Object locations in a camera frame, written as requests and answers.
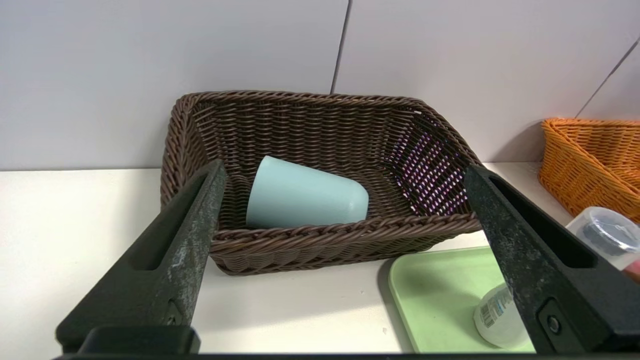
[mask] plastic cup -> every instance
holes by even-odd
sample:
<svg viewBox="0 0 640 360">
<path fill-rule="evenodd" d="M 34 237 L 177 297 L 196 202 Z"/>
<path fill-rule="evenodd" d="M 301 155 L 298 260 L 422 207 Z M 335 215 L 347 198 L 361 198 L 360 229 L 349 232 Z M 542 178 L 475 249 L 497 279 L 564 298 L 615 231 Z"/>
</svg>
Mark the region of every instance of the plastic cup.
<svg viewBox="0 0 640 360">
<path fill-rule="evenodd" d="M 265 156 L 246 224 L 256 229 L 348 224 L 364 220 L 368 207 L 367 190 L 354 180 Z"/>
</svg>

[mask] wicker basket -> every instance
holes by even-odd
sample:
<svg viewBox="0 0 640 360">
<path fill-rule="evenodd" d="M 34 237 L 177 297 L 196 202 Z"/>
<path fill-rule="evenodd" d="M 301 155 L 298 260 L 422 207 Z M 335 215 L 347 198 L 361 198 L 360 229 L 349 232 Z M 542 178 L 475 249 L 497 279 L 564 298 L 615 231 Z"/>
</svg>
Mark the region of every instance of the wicker basket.
<svg viewBox="0 0 640 360">
<path fill-rule="evenodd" d="M 245 229 L 261 159 L 354 179 L 369 192 L 367 219 L 293 229 Z M 426 250 L 480 230 L 463 174 L 480 165 L 434 109 L 407 97 L 206 92 L 173 108 L 163 158 L 165 205 L 199 167 L 225 163 L 228 179 L 211 257 L 228 274 L 311 269 Z"/>
<path fill-rule="evenodd" d="M 569 211 L 609 208 L 640 222 L 640 122 L 547 119 L 540 183 Z"/>
</svg>

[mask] light green plastic tray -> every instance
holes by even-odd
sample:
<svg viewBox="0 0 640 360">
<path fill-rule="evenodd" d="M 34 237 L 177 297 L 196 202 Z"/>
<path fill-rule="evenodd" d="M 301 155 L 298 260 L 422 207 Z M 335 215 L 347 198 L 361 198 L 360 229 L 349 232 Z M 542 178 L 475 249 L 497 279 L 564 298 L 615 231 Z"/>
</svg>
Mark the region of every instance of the light green plastic tray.
<svg viewBox="0 0 640 360">
<path fill-rule="evenodd" d="M 416 352 L 505 352 L 480 337 L 474 309 L 504 282 L 491 248 L 423 252 L 391 266 L 389 286 Z M 535 352 L 531 342 L 516 352 Z"/>
</svg>

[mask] white bottle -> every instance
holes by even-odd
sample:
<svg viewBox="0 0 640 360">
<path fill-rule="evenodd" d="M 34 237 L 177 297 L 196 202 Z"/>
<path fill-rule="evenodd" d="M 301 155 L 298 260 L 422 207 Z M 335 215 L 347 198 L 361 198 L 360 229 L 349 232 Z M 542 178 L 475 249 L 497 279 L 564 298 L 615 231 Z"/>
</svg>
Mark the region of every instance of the white bottle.
<svg viewBox="0 0 640 360">
<path fill-rule="evenodd" d="M 486 341 L 501 348 L 518 348 L 529 340 L 513 296 L 504 283 L 480 300 L 474 311 L 474 322 Z"/>
</svg>

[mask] tile grout line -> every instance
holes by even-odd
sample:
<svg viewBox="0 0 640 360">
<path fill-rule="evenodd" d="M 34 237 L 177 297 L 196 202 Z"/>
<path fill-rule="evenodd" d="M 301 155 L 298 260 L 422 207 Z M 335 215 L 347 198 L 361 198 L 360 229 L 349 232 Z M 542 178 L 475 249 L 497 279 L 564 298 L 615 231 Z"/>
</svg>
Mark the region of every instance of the tile grout line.
<svg viewBox="0 0 640 360">
<path fill-rule="evenodd" d="M 340 70 L 340 60 L 342 59 L 342 47 L 344 46 L 344 38 L 347 34 L 347 25 L 349 24 L 349 16 L 351 15 L 351 3 L 353 0 L 348 0 L 347 11 L 344 14 L 344 24 L 342 25 L 342 35 L 340 36 L 340 46 L 338 46 L 338 57 L 335 60 L 335 68 L 333 70 L 333 79 L 331 81 L 331 90 L 329 94 L 335 92 L 335 82 L 338 80 L 338 71 Z"/>
<path fill-rule="evenodd" d="M 620 65 L 622 65 L 622 63 L 627 59 L 627 57 L 629 56 L 629 54 L 631 54 L 631 52 L 636 48 L 636 46 L 638 45 L 638 42 L 640 42 L 640 37 L 638 39 L 636 39 L 636 42 L 634 42 L 631 47 L 629 47 L 629 50 L 627 50 L 627 52 L 622 56 L 622 58 L 620 59 L 620 61 L 618 61 L 618 63 L 616 64 L 616 66 L 613 67 L 613 69 L 611 70 L 611 72 L 609 73 L 609 75 L 607 75 L 607 77 L 602 81 L 602 83 L 600 84 L 600 86 L 598 86 L 598 88 L 596 89 L 596 91 L 591 95 L 591 97 L 589 98 L 589 100 L 587 100 L 587 102 L 585 102 L 585 104 L 580 108 L 580 111 L 578 111 L 577 114 L 575 114 L 574 118 L 577 119 L 578 116 L 580 116 L 580 114 L 582 113 L 582 111 L 584 110 L 584 108 L 587 107 L 587 105 L 591 102 L 591 100 L 593 100 L 593 98 L 595 97 L 595 95 L 600 91 L 600 89 L 605 85 L 605 83 L 607 82 L 607 80 L 609 80 L 609 78 L 613 75 L 614 72 L 616 72 L 616 70 L 620 67 Z"/>
</svg>

